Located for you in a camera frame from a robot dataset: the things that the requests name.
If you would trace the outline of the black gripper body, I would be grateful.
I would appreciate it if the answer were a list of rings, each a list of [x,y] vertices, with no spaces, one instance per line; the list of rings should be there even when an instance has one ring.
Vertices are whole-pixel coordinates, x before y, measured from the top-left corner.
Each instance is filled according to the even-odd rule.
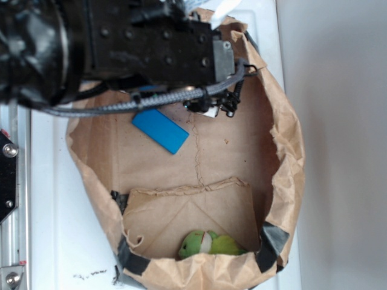
[[[205,86],[234,74],[231,45],[183,1],[87,1],[86,77],[111,88]]]

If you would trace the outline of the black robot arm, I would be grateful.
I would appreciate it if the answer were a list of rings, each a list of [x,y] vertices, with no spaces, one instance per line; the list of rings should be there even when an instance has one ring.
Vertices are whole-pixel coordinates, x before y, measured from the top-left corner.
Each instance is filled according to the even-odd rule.
[[[1,102],[64,105],[107,90],[175,89],[235,71],[221,32],[183,1],[2,1]]]

